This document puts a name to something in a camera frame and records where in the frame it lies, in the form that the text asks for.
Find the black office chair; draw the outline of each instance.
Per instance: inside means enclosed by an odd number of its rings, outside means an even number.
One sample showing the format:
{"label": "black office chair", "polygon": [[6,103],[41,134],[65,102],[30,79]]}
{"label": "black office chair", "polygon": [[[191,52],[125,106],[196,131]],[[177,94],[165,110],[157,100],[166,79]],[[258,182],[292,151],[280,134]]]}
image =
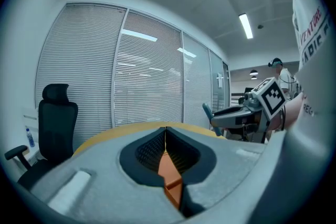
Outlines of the black office chair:
{"label": "black office chair", "polygon": [[33,166],[24,158],[28,147],[18,146],[5,153],[7,160],[17,156],[27,168],[18,180],[30,190],[44,174],[73,155],[72,137],[78,114],[78,106],[69,102],[68,84],[49,84],[43,89],[43,100],[38,106],[38,140],[41,155],[46,158]]}

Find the blue bottle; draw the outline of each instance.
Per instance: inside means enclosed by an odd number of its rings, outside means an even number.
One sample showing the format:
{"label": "blue bottle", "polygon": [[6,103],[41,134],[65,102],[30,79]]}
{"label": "blue bottle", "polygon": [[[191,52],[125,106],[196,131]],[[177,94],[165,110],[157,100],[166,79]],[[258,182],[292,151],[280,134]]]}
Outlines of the blue bottle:
{"label": "blue bottle", "polygon": [[30,144],[31,147],[34,147],[35,142],[34,142],[32,134],[29,131],[29,128],[27,128],[26,131],[27,131],[27,137],[28,137],[28,140],[29,140],[29,144]]}

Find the person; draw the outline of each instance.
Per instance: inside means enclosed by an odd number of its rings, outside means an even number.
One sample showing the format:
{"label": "person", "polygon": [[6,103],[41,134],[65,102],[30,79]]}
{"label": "person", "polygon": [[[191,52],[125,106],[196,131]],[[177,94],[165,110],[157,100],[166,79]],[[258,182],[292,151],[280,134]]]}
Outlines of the person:
{"label": "person", "polygon": [[[334,25],[323,0],[293,0],[293,25],[300,55],[299,69],[301,69],[323,46],[328,35],[334,31]],[[285,108],[285,128],[297,122],[303,132],[309,131],[313,124],[311,120],[313,108],[303,92],[287,102]],[[269,130],[278,129],[281,125],[281,116],[278,114],[271,120]]]}
{"label": "person", "polygon": [[274,58],[270,63],[272,68],[275,68],[276,79],[279,86],[282,88],[287,100],[292,100],[295,93],[295,83],[293,76],[284,68],[284,64],[279,58]]}

